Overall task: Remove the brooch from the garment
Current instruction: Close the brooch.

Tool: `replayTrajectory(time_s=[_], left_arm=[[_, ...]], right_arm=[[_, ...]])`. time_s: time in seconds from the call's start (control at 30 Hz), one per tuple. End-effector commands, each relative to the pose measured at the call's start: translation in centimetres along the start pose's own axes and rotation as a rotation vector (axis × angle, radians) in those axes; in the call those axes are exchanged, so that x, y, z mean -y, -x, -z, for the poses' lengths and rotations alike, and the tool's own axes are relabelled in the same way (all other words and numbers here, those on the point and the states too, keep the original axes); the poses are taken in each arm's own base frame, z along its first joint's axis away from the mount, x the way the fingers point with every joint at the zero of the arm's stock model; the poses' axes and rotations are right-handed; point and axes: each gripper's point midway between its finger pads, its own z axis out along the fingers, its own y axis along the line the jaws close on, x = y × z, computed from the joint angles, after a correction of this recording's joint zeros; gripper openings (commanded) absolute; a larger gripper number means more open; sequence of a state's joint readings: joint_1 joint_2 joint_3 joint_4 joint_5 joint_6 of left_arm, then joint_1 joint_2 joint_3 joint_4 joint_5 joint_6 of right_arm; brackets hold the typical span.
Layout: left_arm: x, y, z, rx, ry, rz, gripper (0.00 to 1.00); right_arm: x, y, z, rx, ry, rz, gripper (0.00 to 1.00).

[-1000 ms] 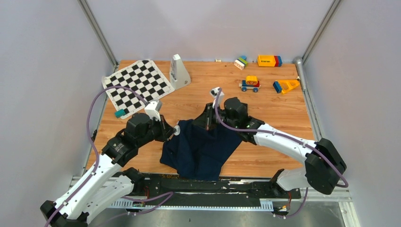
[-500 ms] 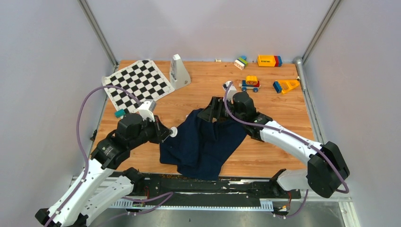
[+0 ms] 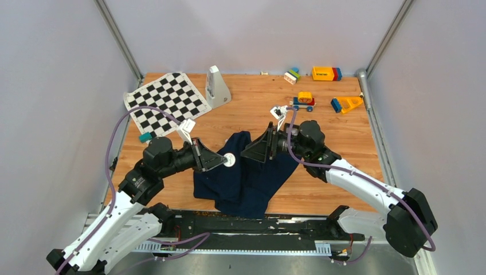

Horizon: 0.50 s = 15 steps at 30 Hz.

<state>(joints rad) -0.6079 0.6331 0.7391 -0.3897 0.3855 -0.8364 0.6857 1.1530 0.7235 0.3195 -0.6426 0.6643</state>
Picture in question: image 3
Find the navy blue garment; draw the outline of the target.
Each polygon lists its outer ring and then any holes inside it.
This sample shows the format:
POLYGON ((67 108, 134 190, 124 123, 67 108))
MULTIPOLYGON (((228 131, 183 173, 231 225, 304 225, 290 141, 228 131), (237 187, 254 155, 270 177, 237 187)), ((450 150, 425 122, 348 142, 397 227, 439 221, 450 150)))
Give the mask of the navy blue garment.
POLYGON ((194 197, 213 200, 214 207, 226 215, 262 219, 270 199, 299 164, 287 154, 265 163, 242 157, 241 151, 251 141, 248 131, 233 133, 218 153, 233 154, 235 164, 193 173, 194 197))

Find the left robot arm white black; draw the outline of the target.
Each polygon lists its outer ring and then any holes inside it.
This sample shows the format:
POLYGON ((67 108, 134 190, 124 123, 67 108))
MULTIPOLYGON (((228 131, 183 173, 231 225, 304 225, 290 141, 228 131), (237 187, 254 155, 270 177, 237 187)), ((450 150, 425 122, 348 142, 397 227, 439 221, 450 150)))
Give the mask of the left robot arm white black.
POLYGON ((188 169, 207 172, 221 165, 231 167, 235 162, 233 154, 215 153, 199 138, 184 142, 179 150, 173 149, 167 137, 152 139, 94 223, 65 249, 53 249, 46 258, 48 263, 56 274, 108 274, 142 242, 157 234, 168 237, 175 231, 175 215, 162 203, 123 228, 164 188, 164 178, 188 169))

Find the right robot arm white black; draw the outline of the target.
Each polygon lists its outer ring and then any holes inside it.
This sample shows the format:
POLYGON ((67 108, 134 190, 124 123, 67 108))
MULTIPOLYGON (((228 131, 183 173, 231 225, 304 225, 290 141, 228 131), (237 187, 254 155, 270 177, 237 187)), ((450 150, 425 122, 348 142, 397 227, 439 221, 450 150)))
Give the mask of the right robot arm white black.
POLYGON ((310 176, 338 186, 372 206, 378 215, 369 225, 370 236, 382 235, 403 256, 412 258, 421 249, 437 249, 432 234, 437 221, 423 192, 389 186, 356 169, 325 144, 325 135, 314 120, 286 123, 278 130, 272 123, 241 155, 261 163, 286 153, 302 164, 310 176))

